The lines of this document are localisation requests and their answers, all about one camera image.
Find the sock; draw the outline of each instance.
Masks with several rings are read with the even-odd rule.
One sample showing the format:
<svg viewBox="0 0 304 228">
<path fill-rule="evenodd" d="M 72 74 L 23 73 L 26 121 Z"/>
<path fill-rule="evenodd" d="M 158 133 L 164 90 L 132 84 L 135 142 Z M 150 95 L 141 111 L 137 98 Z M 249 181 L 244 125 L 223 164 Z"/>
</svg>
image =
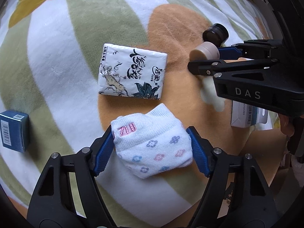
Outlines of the sock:
<svg viewBox="0 0 304 228">
<path fill-rule="evenodd" d="M 111 122 L 117 156 L 139 178 L 192 163 L 191 139 L 164 104 Z"/>
</svg>

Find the blue box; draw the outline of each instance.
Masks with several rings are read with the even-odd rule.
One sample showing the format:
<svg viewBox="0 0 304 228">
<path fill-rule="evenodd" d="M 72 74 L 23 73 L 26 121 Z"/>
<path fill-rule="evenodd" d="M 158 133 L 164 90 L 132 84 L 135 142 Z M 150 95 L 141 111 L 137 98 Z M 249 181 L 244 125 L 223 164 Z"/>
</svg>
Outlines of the blue box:
<svg viewBox="0 0 304 228">
<path fill-rule="evenodd" d="M 2 145 L 24 153 L 29 145 L 28 114 L 5 111 L 0 113 L 0 123 Z"/>
</svg>

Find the metal screw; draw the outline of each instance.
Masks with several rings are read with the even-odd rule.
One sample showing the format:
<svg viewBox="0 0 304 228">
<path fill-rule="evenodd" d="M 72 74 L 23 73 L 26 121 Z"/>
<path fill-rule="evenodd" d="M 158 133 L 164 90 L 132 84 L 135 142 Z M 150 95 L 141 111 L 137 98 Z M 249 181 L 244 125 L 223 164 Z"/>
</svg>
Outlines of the metal screw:
<svg viewBox="0 0 304 228">
<path fill-rule="evenodd" d="M 90 151 L 90 148 L 89 148 L 89 147 L 84 147 L 83 149 L 81 149 L 81 151 L 82 151 L 84 154 L 87 154 L 87 153 Z"/>
<path fill-rule="evenodd" d="M 215 78 L 218 78 L 218 77 L 221 77 L 221 76 L 222 76 L 222 73 L 215 73 L 213 76 L 214 76 Z"/>
<path fill-rule="evenodd" d="M 218 147 L 216 147 L 215 149 L 213 149 L 214 153 L 215 154 L 221 154 L 222 153 L 222 150 Z"/>
<path fill-rule="evenodd" d="M 52 153 L 51 158 L 55 159 L 59 156 L 59 153 Z"/>
<path fill-rule="evenodd" d="M 251 155 L 251 154 L 245 154 L 245 157 L 246 157 L 247 159 L 252 159 L 252 155 Z"/>
</svg>

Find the blanket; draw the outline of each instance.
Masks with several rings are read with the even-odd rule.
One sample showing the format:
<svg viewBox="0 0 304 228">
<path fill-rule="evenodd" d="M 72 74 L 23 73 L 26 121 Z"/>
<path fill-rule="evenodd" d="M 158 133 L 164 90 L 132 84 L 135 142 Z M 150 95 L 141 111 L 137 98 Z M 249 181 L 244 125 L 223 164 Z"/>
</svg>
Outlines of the blanket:
<svg viewBox="0 0 304 228">
<path fill-rule="evenodd" d="M 250 0 L 7 0 L 0 21 L 0 112 L 29 114 L 30 145 L 19 153 L 0 145 L 0 183 L 28 207 L 53 152 L 90 146 L 118 116 L 147 113 L 160 102 L 214 147 L 238 155 L 254 128 L 230 126 L 231 101 L 217 97 L 212 77 L 187 70 L 189 52 L 214 23 L 229 31 L 225 45 L 271 38 Z M 161 100 L 98 94 L 104 43 L 165 52 Z M 272 128 L 275 114 L 264 128 Z M 79 214 L 85 215 L 71 174 Z M 97 178 L 118 226 L 160 227 L 197 203 L 208 181 L 195 163 L 140 179 L 115 152 Z"/>
</svg>

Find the barcode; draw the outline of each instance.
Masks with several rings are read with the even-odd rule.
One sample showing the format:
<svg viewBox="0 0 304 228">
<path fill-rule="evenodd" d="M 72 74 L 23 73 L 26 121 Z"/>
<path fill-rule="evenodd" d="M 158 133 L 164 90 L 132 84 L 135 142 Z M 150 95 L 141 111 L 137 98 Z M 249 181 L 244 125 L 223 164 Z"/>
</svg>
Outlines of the barcode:
<svg viewBox="0 0 304 228">
<path fill-rule="evenodd" d="M 22 119 L 22 118 L 24 118 L 24 116 L 22 116 L 22 115 L 16 115 L 16 116 L 13 116 L 13 118 Z"/>
<path fill-rule="evenodd" d="M 9 123 L 1 120 L 1 132 L 2 132 L 3 143 L 11 146 L 11 138 L 9 131 L 10 131 Z"/>
<path fill-rule="evenodd" d="M 252 119 L 252 105 L 249 106 L 247 124 L 251 124 L 251 119 Z"/>
</svg>

